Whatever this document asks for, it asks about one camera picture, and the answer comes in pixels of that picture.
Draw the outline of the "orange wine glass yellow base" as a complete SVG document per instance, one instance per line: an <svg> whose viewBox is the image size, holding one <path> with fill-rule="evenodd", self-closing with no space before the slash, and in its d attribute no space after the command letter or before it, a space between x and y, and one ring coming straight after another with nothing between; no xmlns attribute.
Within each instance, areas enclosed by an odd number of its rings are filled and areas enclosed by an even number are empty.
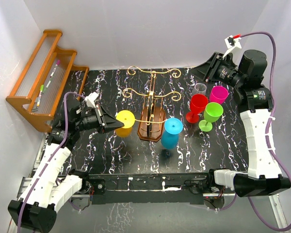
<svg viewBox="0 0 291 233"><path fill-rule="evenodd" d="M123 127L115 130L116 135L122 138L128 137L135 123L134 114L129 110L122 110L117 114L116 119L124 124Z"/></svg>

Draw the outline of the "clear wine glass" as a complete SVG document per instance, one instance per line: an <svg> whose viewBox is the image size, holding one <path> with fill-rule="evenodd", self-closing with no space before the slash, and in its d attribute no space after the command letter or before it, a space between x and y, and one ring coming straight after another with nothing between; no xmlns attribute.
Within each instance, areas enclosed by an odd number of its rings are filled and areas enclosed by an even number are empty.
<svg viewBox="0 0 291 233"><path fill-rule="evenodd" d="M207 86L203 83L197 83L195 86L194 86L194 94L202 94L202 95L205 95L206 93L206 90L207 90Z"/></svg>

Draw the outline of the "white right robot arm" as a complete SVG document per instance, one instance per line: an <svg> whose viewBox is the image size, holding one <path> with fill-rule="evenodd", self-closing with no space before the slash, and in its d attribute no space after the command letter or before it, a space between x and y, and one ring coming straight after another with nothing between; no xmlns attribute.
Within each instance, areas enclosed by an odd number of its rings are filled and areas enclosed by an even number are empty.
<svg viewBox="0 0 291 233"><path fill-rule="evenodd" d="M212 169L206 185L213 193L225 186L239 197L270 196L291 188L289 178L282 175L270 153L275 147L272 131L266 126L274 102L270 90L261 83L266 67L265 53L246 50L238 66L233 63L231 53L215 52L209 60L190 70L191 75L204 83L222 82L233 88L233 98L245 128L248 170Z"/></svg>

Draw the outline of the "magenta wine glass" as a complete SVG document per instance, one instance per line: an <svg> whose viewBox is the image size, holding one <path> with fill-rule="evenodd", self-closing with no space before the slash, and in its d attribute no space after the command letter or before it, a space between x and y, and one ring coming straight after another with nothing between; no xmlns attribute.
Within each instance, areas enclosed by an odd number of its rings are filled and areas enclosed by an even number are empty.
<svg viewBox="0 0 291 233"><path fill-rule="evenodd" d="M214 86L210 93L210 102L222 104L229 95L228 90L223 86Z"/></svg>

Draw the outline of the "gold wire wine glass rack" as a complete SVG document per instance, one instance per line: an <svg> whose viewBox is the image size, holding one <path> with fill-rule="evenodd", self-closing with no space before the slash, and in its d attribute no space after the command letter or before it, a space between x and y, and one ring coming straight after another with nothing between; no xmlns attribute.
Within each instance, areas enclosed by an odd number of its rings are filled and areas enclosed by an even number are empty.
<svg viewBox="0 0 291 233"><path fill-rule="evenodd" d="M122 95L125 98L131 98L133 94L143 97L143 109L139 122L137 134L141 140L158 142L163 134L164 123L167 120L165 110L163 109L163 100L170 96L172 101L179 101L182 95L178 91L171 91L165 95L155 94L155 84L158 74L170 73L173 78L179 78L181 71L177 68L172 68L164 72L145 71L137 66L130 66L127 73L131 76L136 74L136 70L142 73L150 74L150 86L146 93L139 93L132 88L125 88Z"/></svg>

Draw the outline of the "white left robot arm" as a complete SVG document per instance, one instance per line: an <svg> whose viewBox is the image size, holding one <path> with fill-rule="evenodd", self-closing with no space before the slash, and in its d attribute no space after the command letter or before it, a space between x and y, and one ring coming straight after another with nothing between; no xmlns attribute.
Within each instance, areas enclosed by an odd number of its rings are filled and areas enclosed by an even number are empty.
<svg viewBox="0 0 291 233"><path fill-rule="evenodd" d="M50 232L62 206L75 193L89 191L91 185L87 172L72 171L62 180L58 178L80 132L96 130L108 133L124 126L95 100L86 97L85 102L88 114L83 113L81 107L68 110L67 103L64 103L64 118L60 126L52 130L50 142L32 180L18 200L10 201L8 212L18 233L22 228L39 233Z"/></svg>

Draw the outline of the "blue wine glass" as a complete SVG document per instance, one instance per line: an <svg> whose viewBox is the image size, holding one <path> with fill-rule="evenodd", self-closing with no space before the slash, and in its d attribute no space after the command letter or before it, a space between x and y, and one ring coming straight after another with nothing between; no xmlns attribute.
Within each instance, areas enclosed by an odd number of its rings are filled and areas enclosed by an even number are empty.
<svg viewBox="0 0 291 233"><path fill-rule="evenodd" d="M168 150L175 148L182 130L183 124L178 118L167 119L164 123L164 132L161 137L162 145Z"/></svg>

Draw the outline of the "red wine glass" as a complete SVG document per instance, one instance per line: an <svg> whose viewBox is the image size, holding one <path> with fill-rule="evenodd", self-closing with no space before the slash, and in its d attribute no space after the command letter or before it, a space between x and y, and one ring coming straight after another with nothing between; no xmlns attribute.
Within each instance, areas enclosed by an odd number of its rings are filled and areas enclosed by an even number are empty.
<svg viewBox="0 0 291 233"><path fill-rule="evenodd" d="M193 95L190 101L190 111L186 114L186 120L191 124L197 123L199 114L205 110L207 104L208 98L205 95Z"/></svg>

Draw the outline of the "green wine glass cream base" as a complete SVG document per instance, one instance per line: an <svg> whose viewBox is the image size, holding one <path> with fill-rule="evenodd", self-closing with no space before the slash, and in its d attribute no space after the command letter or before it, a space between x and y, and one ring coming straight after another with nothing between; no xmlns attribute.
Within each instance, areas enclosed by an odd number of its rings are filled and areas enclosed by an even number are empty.
<svg viewBox="0 0 291 233"><path fill-rule="evenodd" d="M220 104L216 102L208 103L204 110L204 119L198 124L200 130L203 132L211 131L213 128L212 124L222 116L223 111L223 107Z"/></svg>

